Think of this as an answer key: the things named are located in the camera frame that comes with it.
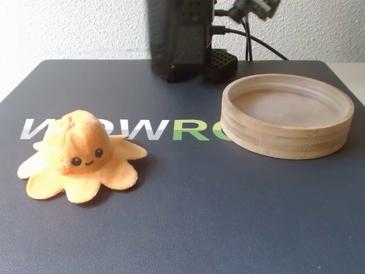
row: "textured wall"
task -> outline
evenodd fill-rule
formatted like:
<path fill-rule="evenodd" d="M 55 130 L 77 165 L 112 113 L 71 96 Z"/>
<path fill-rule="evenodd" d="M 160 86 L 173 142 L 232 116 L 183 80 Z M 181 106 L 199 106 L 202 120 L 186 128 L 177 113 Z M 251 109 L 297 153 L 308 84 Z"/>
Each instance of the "textured wall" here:
<path fill-rule="evenodd" d="M 252 34 L 289 59 L 365 62 L 363 2 L 283 0 L 274 19 L 252 16 Z M 228 19 L 216 24 L 240 29 Z M 0 99 L 44 59 L 149 56 L 144 0 L 0 0 L 0 35 Z M 214 46 L 243 57 L 238 35 L 218 37 Z M 275 59 L 255 43 L 253 51 L 255 59 Z"/>

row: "wooden tray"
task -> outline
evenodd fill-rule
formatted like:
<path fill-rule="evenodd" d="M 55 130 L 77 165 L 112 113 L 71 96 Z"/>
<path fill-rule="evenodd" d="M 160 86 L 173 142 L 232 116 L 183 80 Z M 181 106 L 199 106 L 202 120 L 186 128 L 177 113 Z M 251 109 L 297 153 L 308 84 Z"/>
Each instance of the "wooden tray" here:
<path fill-rule="evenodd" d="M 227 86 L 221 125 L 247 150 L 282 159 L 313 159 L 345 144 L 353 114 L 351 99 L 329 84 L 262 74 Z"/>

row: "black cable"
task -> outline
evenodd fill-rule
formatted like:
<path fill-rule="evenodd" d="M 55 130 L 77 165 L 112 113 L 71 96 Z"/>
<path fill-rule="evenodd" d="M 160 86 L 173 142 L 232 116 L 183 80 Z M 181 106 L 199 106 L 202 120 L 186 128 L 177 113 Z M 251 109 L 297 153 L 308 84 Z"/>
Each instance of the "black cable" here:
<path fill-rule="evenodd" d="M 250 25 L 249 25 L 249 15 L 246 15 L 246 17 L 245 17 L 245 25 L 246 25 L 247 43 L 249 45 L 250 61 L 252 62 L 252 44 L 251 44 L 251 32 L 250 32 Z"/>
<path fill-rule="evenodd" d="M 228 16 L 227 10 L 214 10 L 214 16 L 224 17 Z"/>
<path fill-rule="evenodd" d="M 242 23 L 242 25 L 245 29 L 245 32 L 247 32 L 245 22 L 242 20 L 241 23 Z M 246 61 L 248 61 L 248 60 L 249 60 L 249 40 L 248 40 L 247 35 L 246 35 Z"/>
<path fill-rule="evenodd" d="M 242 36 L 246 36 L 246 33 L 244 33 L 243 31 L 239 31 L 239 30 L 226 29 L 226 33 L 235 33 L 235 34 L 239 34 L 239 35 L 242 35 Z M 268 50 L 272 51 L 274 54 L 276 54 L 277 56 L 279 56 L 281 59 L 283 59 L 283 60 L 289 60 L 284 55 L 282 55 L 279 51 L 277 51 L 276 49 L 272 48 L 271 46 L 269 46 L 265 42 L 261 41 L 260 39 L 256 38 L 255 36 L 251 36 L 251 39 L 253 41 L 255 41 L 255 42 L 263 45 L 265 48 L 267 48 Z"/>

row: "black device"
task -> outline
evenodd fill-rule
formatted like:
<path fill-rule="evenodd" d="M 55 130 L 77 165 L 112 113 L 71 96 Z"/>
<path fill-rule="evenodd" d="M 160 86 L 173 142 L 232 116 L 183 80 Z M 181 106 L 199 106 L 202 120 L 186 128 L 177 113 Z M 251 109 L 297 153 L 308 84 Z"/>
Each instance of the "black device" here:
<path fill-rule="evenodd" d="M 228 10 L 216 11 L 236 22 L 250 12 L 271 18 L 280 0 L 236 0 Z M 237 71 L 237 57 L 212 49 L 215 0 L 147 0 L 152 71 L 168 82 L 178 82 L 202 72 L 220 82 Z"/>

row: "orange octopus plushie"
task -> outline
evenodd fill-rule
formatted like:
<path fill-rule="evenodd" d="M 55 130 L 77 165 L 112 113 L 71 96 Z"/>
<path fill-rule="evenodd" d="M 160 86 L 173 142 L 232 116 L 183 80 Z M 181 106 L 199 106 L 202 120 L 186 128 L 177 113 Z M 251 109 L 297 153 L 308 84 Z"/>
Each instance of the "orange octopus plushie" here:
<path fill-rule="evenodd" d="M 104 184 L 125 190 L 137 181 L 127 160 L 147 156 L 144 148 L 126 141 L 126 135 L 108 136 L 103 124 L 87 111 L 75 111 L 50 124 L 38 151 L 18 170 L 27 179 L 27 193 L 47 199 L 65 190 L 73 203 L 91 200 Z"/>

